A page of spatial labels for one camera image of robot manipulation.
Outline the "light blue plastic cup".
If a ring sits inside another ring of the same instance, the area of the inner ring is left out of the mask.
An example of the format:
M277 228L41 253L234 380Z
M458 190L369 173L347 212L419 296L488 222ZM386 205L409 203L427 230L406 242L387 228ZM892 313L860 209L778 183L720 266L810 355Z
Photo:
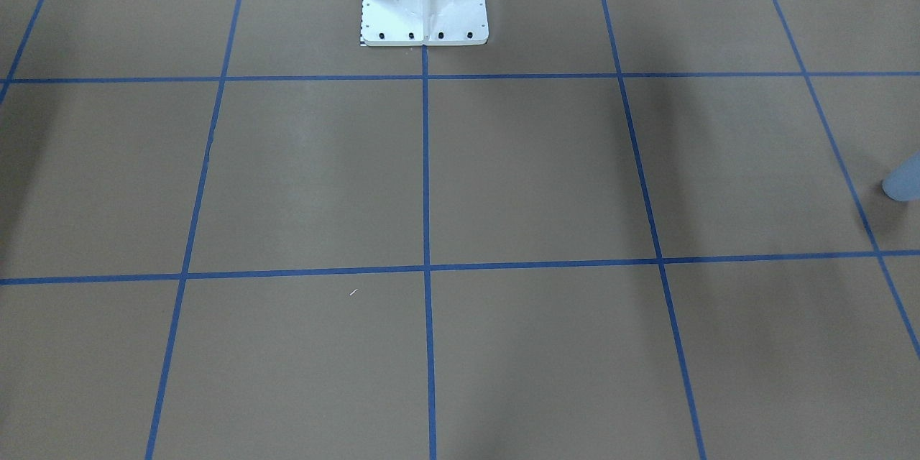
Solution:
M917 151L884 178L881 187L888 198L903 203L919 199L919 159Z

